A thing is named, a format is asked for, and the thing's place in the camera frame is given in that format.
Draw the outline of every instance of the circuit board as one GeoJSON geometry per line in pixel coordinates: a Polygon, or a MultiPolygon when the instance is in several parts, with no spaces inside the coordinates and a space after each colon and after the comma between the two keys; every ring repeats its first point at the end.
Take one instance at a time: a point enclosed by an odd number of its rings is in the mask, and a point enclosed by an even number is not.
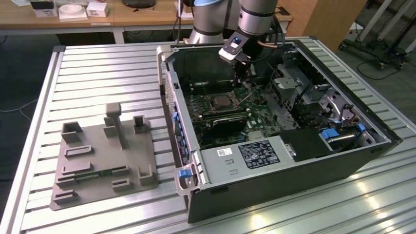
{"type": "Polygon", "coordinates": [[[250,85],[231,92],[186,98],[202,149],[275,136],[281,126],[262,96],[250,85]]]}

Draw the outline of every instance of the floor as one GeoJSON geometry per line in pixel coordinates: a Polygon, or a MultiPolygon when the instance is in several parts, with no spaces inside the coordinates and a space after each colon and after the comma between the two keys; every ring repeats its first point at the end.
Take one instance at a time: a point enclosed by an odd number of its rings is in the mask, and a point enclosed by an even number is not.
{"type": "MultiPolygon", "coordinates": [[[[377,12],[377,6],[373,9],[365,9],[358,21],[362,25],[370,22],[377,12]]],[[[374,31],[382,28],[385,21],[391,17],[386,12],[374,31]]],[[[395,39],[406,21],[401,21],[391,31],[387,41],[395,39]]],[[[416,28],[411,30],[401,47],[407,48],[416,37],[416,28]]],[[[167,41],[170,32],[157,31],[130,33],[126,35],[127,42],[167,41]]],[[[0,45],[0,109],[10,110],[19,108],[25,103],[35,100],[39,96],[45,75],[47,72],[50,57],[54,46],[59,45],[57,35],[38,36],[10,36],[5,44],[0,45]]],[[[357,69],[357,66],[373,60],[373,57],[354,48],[347,51],[339,51],[338,56],[346,63],[357,69]]],[[[409,64],[403,70],[390,76],[383,81],[366,79],[377,88],[389,101],[398,107],[405,115],[416,122],[416,53],[410,54],[413,64],[409,64]]],[[[366,75],[381,78],[397,72],[394,68],[379,71],[371,64],[362,67],[366,75]]],[[[33,118],[37,103],[23,109],[23,112],[33,118]]],[[[18,112],[9,114],[0,113],[0,217],[7,202],[9,191],[13,184],[14,174],[18,168],[21,154],[26,143],[27,132],[30,128],[29,119],[18,112]]]]}

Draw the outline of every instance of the white label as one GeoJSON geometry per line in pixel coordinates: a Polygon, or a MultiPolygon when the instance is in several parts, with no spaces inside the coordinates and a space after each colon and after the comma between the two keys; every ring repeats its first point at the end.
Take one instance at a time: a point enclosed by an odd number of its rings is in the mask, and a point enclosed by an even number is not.
{"type": "Polygon", "coordinates": [[[219,153],[219,156],[226,156],[226,155],[233,155],[234,154],[231,148],[218,150],[217,152],[219,153]]]}
{"type": "Polygon", "coordinates": [[[91,23],[91,26],[111,25],[111,23],[91,23]]]}

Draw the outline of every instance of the white box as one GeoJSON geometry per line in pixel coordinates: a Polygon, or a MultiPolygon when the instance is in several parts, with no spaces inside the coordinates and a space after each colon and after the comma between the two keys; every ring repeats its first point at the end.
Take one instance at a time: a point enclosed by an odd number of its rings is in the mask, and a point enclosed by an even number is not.
{"type": "Polygon", "coordinates": [[[37,17],[57,17],[58,9],[57,4],[50,1],[33,1],[31,2],[37,17]]]}
{"type": "Polygon", "coordinates": [[[362,25],[359,25],[358,23],[354,22],[353,25],[351,25],[349,34],[347,34],[345,39],[355,41],[358,39],[359,34],[362,33],[363,29],[365,28],[362,27],[362,25]]]}
{"type": "Polygon", "coordinates": [[[87,7],[87,14],[91,17],[107,17],[109,6],[105,2],[91,2],[87,7]]]}
{"type": "Polygon", "coordinates": [[[59,21],[71,22],[89,20],[86,8],[77,4],[67,4],[59,8],[59,21]]]}

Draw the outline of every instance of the metal slatted table surface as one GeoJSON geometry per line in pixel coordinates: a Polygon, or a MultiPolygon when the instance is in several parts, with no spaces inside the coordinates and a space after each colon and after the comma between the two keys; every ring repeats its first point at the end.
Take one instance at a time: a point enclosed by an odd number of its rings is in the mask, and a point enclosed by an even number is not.
{"type": "Polygon", "coordinates": [[[195,224],[177,194],[158,87],[161,43],[73,46],[54,52],[0,233],[385,233],[416,230],[416,126],[311,38],[298,38],[405,139],[349,179],[195,224]],[[103,124],[105,105],[122,120],[151,119],[161,186],[61,211],[50,209],[62,124],[103,124]]]}

